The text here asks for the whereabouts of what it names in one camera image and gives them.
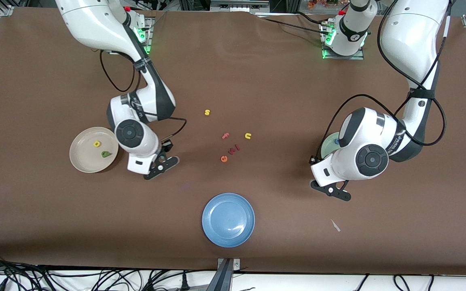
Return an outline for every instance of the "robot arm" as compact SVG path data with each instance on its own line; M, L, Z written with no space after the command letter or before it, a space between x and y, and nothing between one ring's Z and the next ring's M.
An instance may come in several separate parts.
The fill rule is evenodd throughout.
M169 118L176 101L142 44L146 41L140 34L144 16L125 11L119 0L55 1L77 41L91 48L128 55L145 79L145 88L111 99L107 118L120 146L129 153L127 169L149 175L163 148L146 124Z
M436 36L447 5L447 0L398 0L390 11L381 41L383 52L415 80L424 79L436 58ZM416 90L409 82L409 101L400 123L369 108L348 115L339 134L341 148L311 166L320 187L371 179L386 169L389 159L403 162L420 153L422 146L412 142L405 130L416 140L424 140L438 75L438 64L435 66L424 82L427 90Z

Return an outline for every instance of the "beige plate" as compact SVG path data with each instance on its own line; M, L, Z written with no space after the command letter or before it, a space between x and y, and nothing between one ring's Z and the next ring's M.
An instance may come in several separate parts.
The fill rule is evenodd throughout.
M102 152L108 151L111 156L102 157ZM73 166L84 173L96 173L109 167L118 155L118 142L114 134L105 127L91 127L82 131L74 138L70 147L70 160Z

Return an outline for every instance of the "power cord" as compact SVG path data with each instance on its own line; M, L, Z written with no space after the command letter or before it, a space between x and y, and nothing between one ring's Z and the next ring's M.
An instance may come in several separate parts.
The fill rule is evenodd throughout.
M270 22L275 22L275 23L286 25L286 26L299 28L301 30L317 32L317 33L320 33L320 34L328 34L328 32L325 32L325 31L313 30L312 28L307 28L307 27L303 27L303 26L299 26L299 25L294 25L294 24L290 24L290 23L287 23L287 22L281 22L281 21L278 21L278 20L272 20L272 19L267 19L267 18L264 18L264 19L267 20L267 21L270 21Z
M190 290L190 286L188 286L188 281L186 280L186 271L183 271L183 282L181 283L181 291Z
M359 286L357 287L357 289L355 289L354 291L360 291L362 286L364 285L364 282L366 282L366 279L370 276L370 274L366 274L364 276L364 278L362 279L362 281L359 283Z
M107 77L107 79L109 80L109 82L111 82L111 85L118 91L120 92L127 92L129 91L129 89L131 88L131 86L133 85L133 82L134 82L134 76L136 75L136 70L134 69L134 66L133 66L133 77L131 79L131 83L129 84L129 86L127 87L127 89L125 90L122 90L120 88L118 88L114 82L111 80L111 77L109 77L109 74L107 73L107 70L105 70L105 66L104 66L104 61L102 60L102 53L104 53L104 50L100 50L100 65L102 66L102 70L104 70L104 73L105 73L105 76Z
M340 11L344 11L344 9L346 7L348 7L349 4L350 3L346 4L343 8L340 9ZM312 23L315 23L315 24L321 24L322 22L327 21L329 19L329 18L325 18L323 20L314 20L314 19L310 18L308 15L306 15L305 13L301 12L301 11L296 11L295 13L305 17L305 19L307 19L308 21L310 21Z
M431 291L431 287L432 287L432 284L434 282L434 275L429 275L429 276L431 277L431 280L429 281L429 286L427 287L427 291ZM393 283L395 284L397 289L399 289L400 291L405 291L404 289L400 288L400 286L396 282L396 278L400 278L402 280L402 282L404 283L404 286L405 286L406 290L411 291L409 289L409 285L407 285L407 282L405 281L404 277L402 275L399 275L399 274L393 276Z

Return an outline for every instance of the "table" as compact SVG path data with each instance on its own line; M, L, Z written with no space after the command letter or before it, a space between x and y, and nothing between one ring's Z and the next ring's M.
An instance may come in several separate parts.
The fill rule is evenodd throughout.
M102 173L72 167L73 138L108 127L105 110L119 92L98 53L71 37L56 9L15 8L2 18L1 256L172 269L216 268L219 257L239 257L249 271L466 274L466 28L460 20L452 21L441 57L444 139L375 179L350 182L352 200L344 202L310 188L307 161L346 98L366 93L390 108L404 100L405 78L381 58L375 34L366 40L364 61L340 61L322 59L316 33L248 13L160 15L151 57L176 97L173 116L188 125L172 138L180 164L152 181L127 171L123 153ZM277 19L314 27L293 15ZM118 85L128 84L128 61L107 55L104 61ZM356 99L333 129L361 106L377 109ZM427 140L438 136L440 120L433 107ZM151 125L159 136L179 126ZM221 162L234 144L241 150ZM253 235L233 249L213 245L201 228L205 204L224 192L241 194L256 214Z

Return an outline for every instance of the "black cable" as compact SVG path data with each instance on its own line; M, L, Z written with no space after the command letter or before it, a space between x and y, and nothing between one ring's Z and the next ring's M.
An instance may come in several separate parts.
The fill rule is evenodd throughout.
M102 273L93 273L93 274L80 274L80 275L62 275L62 274L53 274L48 272L48 276L55 276L55 277L61 277L61 278L79 278L79 277L89 277L89 276L96 276L96 275L101 275Z
M134 66L133 66L133 77L132 77L132 79L131 79L131 83L129 84L129 86L127 87L127 89L122 90L122 89L118 88L118 87L114 84L114 82L111 80L111 77L109 77L109 74L107 73L107 70L105 70L104 61L102 60L102 53L104 53L104 51L103 51L103 50L100 50L100 65L102 65L102 70L104 70L104 73L105 73L107 79L109 80L109 82L111 82L111 84L113 85L113 87L114 87L116 90L120 91L120 92L127 92L127 91L129 91L129 89L130 89L131 86L133 85L134 76L136 75L136 72L135 72L136 70L134 69Z
M136 0L136 5L137 5L137 6L140 5L139 0ZM144 8L146 8L146 9L148 9L148 10L150 10L150 11L152 10L152 8L149 8L147 5L145 5L145 4L143 4L143 3L141 3L141 6L143 6Z
M429 282L429 286L427 287L427 291L431 291L432 284L434 283L434 275L429 275L431 277L431 281Z
M359 287L357 287L357 289L355 289L354 291L360 291L362 286L364 285L364 282L366 282L366 279L370 276L370 274L366 274L364 276L364 278L362 279L362 281L359 283Z
M31 286L33 287L35 285L35 287L37 288L37 290L39 291L42 291L42 288L40 286L40 284L38 284L37 282L33 281L33 279L25 272L23 271L22 269L20 268L17 268L15 266L15 263L13 262L7 262L5 260L2 260L0 259L0 266L4 266L6 269L10 269L12 270L13 272L11 273L11 275L13 275L14 278L11 278L10 275L7 275L7 278L9 278L9 280L12 280L13 282L15 282L16 284L18 284L18 288L20 289L20 287L22 285L20 285L18 279L17 279L17 274L21 275L21 276L24 276L25 278L27 278L29 281L30 281L30 284Z
M111 272L111 273L108 273L105 276L103 276L102 278L99 278L98 281L96 281L95 285L93 286L93 289L91 289L91 291L98 291L98 288L100 288L100 286L102 286L107 280L112 278L114 275L119 274L120 270L113 270L113 272Z
M286 25L286 26L299 28L301 30L312 31L312 32L317 32L317 33L321 33L321 34L328 34L328 32L326 32L326 31L313 30L312 28L307 28L307 27L303 27L303 26L299 26L299 25L285 23L285 22L281 22L281 21L278 21L278 20L272 20L272 19L267 19L267 18L264 18L264 19L267 20L267 21L270 21L270 22L276 22L276 23L283 24L283 25Z
M51 278L51 280L53 281L53 283L57 284L57 286L61 287L64 291L71 291L69 289L66 289L64 286L62 286L61 284L59 284L59 282L57 282L54 278Z
M162 275L166 274L169 270L160 270L159 273L155 274L154 276L151 277L152 273L154 273L154 270L150 272L148 276L148 282L147 284L141 289L141 291L153 291L154 290L154 284L157 282L160 282L162 279L159 279Z
M126 277L129 276L129 275L132 274L132 273L135 273L136 271L137 271L137 270L133 270L133 271L131 271L131 272L129 272L129 273L126 273L125 275L122 275L122 274L118 273L118 275L119 275L119 276L118 276L118 279L115 280L115 282L114 282L113 284L109 285L109 287L105 288L105 290L108 291L108 290L110 290L113 286L117 286L117 285L119 285L119 284L125 284L125 282L126 282L126 284L128 284L129 286L132 286L131 282L130 282L129 280L127 280Z
M187 291L190 290L190 286L188 285L188 280L186 278L186 271L183 271L183 280L181 282L181 291Z
M193 273L193 272L202 272L202 271L209 271L209 270L190 270L190 271L185 271L185 272L186 272L186 273ZM181 276L181 275L183 275L183 272L179 272L179 273L172 274L172 275L170 275L170 276L166 276L166 277L164 277L164 278L161 278L161 279L157 280L156 282L153 282L153 283L151 284L151 286L149 286L148 284L145 285L145 288L142 289L142 291L146 291L146 289L147 289L148 287L154 287L155 284L158 284L158 283L161 282L161 281L167 280L168 278L172 278L172 277L175 277L175 276Z
M312 23L321 24L321 21L314 20L314 19L310 18L308 15L306 15L305 13L301 12L301 11L296 11L296 14L299 14L299 15L305 17L305 19L307 19L308 21L310 21Z
M127 286L127 291L131 291L131 287L132 287L132 286L129 285L129 284L127 284L127 283L125 283L125 282L120 282L120 283L118 283L118 284L116 284L116 285L114 285L114 286L118 286L118 285L122 285L122 284L125 284L125 285Z
M400 286L398 285L398 283L396 283L396 278L400 278L402 280L402 282L404 282L404 285L405 285L405 288L407 289L407 291L411 291L409 289L409 286L407 285L407 282L405 281L404 277L402 275L395 275L393 276L393 283L395 284L395 286L397 287L397 289L399 289L400 291L405 291L404 289L400 288Z

